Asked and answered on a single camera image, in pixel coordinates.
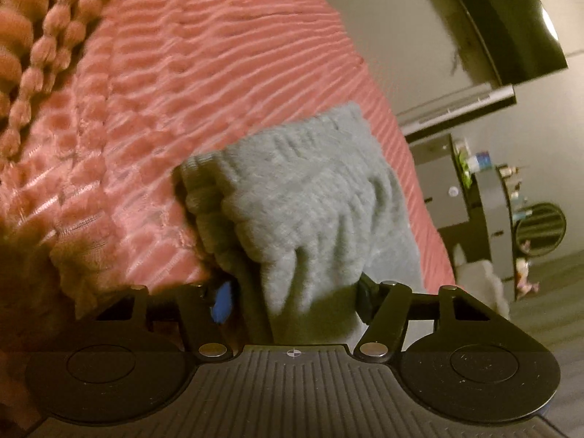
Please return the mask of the grey sweatpants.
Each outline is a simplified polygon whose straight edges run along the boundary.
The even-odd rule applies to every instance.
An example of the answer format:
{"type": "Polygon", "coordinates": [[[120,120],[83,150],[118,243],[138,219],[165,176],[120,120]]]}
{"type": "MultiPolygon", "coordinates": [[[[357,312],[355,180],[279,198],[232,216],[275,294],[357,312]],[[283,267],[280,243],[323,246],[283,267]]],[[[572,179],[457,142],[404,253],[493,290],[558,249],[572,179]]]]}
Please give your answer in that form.
{"type": "Polygon", "coordinates": [[[356,104],[192,155],[179,172],[254,343],[356,344],[362,275],[423,290],[403,190],[356,104]]]}

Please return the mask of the round black mirror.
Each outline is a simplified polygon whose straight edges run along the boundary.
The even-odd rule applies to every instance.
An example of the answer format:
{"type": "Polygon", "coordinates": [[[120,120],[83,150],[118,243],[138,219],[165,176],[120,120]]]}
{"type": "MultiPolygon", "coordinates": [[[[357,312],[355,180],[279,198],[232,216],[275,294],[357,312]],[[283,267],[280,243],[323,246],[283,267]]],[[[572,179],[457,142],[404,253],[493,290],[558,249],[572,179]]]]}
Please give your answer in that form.
{"type": "Polygon", "coordinates": [[[562,243],[567,230],[562,209],[552,203],[537,203],[528,207],[525,213],[514,230],[518,252],[531,258],[552,253],[562,243]]]}

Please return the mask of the pink ribbed bedspread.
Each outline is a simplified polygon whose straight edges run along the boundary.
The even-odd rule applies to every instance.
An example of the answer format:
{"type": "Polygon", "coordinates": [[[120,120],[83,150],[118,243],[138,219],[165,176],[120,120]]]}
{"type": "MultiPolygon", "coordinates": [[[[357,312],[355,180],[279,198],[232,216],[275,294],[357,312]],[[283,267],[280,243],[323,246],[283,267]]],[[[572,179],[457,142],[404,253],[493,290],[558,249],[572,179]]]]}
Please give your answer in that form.
{"type": "Polygon", "coordinates": [[[431,292],[453,280],[414,161],[326,0],[1,0],[1,433],[31,351],[100,294],[209,275],[172,173],[353,101],[404,191],[431,292]]]}

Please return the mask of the black television screen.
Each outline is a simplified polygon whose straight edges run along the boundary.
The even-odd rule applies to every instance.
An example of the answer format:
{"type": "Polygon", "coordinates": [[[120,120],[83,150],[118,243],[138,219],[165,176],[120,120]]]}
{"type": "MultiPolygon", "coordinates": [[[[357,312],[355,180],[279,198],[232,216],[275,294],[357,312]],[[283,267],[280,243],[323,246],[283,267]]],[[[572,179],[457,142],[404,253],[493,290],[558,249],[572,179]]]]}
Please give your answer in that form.
{"type": "Polygon", "coordinates": [[[459,0],[497,78],[516,85],[566,69],[552,19],[541,0],[459,0]]]}

